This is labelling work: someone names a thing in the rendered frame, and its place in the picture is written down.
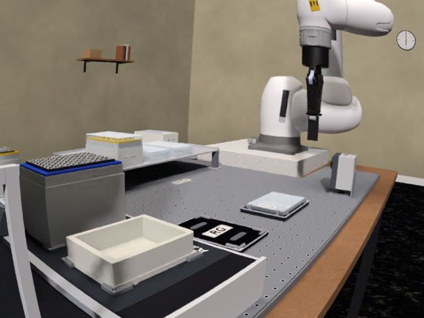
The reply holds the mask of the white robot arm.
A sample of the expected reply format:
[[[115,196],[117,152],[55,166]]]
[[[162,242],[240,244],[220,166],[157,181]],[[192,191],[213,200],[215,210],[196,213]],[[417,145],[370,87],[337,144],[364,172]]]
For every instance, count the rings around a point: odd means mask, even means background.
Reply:
[[[391,32],[393,14],[374,0],[297,0],[296,13],[300,46],[329,50],[329,68],[321,69],[318,133],[353,130],[361,122],[362,109],[343,79],[342,31],[381,37]],[[271,77],[260,102],[260,136],[247,139],[248,149],[287,155],[307,151],[300,144],[300,132],[308,130],[307,106],[307,90],[298,79]]]

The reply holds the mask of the black flat nest plate labelled rg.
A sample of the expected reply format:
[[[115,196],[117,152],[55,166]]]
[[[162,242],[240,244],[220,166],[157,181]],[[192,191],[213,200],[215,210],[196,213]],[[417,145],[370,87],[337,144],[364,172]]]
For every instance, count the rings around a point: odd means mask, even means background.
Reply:
[[[198,215],[177,226],[193,230],[194,239],[242,253],[268,235],[269,231]]]

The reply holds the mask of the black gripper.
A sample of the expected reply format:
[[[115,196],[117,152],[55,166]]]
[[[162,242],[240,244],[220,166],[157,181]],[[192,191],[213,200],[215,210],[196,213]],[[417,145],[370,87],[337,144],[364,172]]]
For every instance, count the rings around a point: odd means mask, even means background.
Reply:
[[[318,141],[319,116],[321,116],[321,100],[323,91],[323,75],[321,69],[329,67],[329,50],[317,47],[302,47],[302,65],[309,67],[306,77],[307,85],[307,140]]]

